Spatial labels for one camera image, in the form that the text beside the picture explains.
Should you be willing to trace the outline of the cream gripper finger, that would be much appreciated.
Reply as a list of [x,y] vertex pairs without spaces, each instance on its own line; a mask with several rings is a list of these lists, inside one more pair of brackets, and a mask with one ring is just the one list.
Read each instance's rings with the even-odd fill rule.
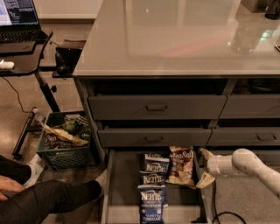
[[199,150],[202,153],[205,160],[208,160],[210,157],[212,157],[214,155],[211,151],[209,151],[205,148],[200,148]]
[[199,182],[197,183],[196,187],[199,189],[205,188],[211,185],[215,181],[215,176],[208,172],[203,172]]

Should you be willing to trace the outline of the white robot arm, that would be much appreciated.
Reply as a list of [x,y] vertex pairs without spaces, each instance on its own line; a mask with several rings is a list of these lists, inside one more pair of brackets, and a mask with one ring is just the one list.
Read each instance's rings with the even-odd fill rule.
[[200,148],[206,160],[206,171],[199,179],[197,188],[202,189],[212,184],[217,177],[248,175],[256,177],[273,194],[280,198],[280,173],[269,168],[251,150],[240,148],[231,155],[215,155],[211,151]]

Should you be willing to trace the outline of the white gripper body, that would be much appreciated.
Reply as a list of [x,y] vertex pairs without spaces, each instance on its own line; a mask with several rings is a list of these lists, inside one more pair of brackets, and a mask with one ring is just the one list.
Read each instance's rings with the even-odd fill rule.
[[227,176],[233,173],[231,156],[213,155],[207,160],[207,169],[214,176]]

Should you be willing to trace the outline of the person's hand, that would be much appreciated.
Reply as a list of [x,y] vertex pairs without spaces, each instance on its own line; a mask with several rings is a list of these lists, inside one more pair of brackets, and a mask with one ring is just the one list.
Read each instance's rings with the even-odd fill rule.
[[20,185],[17,181],[0,175],[0,201],[7,200],[7,197],[4,196],[5,191],[20,193],[23,190],[23,186]]

